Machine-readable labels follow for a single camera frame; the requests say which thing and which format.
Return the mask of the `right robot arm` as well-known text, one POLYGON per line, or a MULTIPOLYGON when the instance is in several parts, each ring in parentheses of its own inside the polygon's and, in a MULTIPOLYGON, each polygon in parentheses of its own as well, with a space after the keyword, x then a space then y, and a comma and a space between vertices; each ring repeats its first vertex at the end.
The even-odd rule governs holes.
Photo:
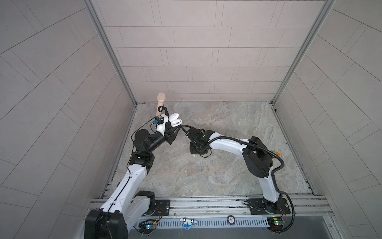
POLYGON ((190 127, 185 131, 190 139, 190 153, 204 156, 209 150, 223 150, 242 157, 248 171, 260 182, 263 198, 256 203, 246 202, 247 205, 269 214, 282 212, 282 192, 278 189, 275 172, 284 168, 285 163, 280 155, 269 150, 258 137, 237 139, 220 135, 212 130, 190 127))

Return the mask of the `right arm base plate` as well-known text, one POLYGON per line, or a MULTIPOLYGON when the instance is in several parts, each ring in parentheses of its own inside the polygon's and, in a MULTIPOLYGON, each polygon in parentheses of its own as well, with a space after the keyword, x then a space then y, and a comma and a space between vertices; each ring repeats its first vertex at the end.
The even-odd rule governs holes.
POLYGON ((275 203, 266 199, 247 199, 244 201, 244 205, 249 207, 252 215, 281 215, 291 213, 291 207, 288 204, 288 200, 285 198, 280 198, 275 203))

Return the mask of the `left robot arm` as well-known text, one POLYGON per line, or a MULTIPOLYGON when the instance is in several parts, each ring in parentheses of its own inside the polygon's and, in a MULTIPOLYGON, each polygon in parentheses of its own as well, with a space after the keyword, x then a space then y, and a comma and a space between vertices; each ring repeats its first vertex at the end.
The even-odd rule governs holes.
POLYGON ((127 239, 143 214, 155 211, 155 194, 137 189, 153 166, 153 151, 162 143, 172 144, 181 126, 165 123, 163 131, 151 134, 146 129, 135 132, 127 173, 109 199, 98 209, 91 210, 85 220, 86 239, 127 239))

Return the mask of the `white earbud case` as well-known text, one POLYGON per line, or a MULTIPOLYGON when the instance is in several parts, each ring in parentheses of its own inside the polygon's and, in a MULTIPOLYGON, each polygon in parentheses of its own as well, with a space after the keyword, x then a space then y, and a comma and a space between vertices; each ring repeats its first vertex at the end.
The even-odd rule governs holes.
POLYGON ((182 125, 183 121, 179 118, 178 113, 173 113, 168 117, 168 121, 171 123, 172 127, 177 127, 182 125))

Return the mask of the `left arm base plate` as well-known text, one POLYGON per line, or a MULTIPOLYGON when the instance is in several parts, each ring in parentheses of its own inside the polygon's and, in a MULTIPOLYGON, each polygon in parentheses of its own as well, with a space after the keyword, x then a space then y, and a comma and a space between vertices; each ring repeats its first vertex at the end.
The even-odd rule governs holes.
POLYGON ((155 209, 151 214, 143 214, 143 217, 169 216, 170 200, 156 200, 155 209))

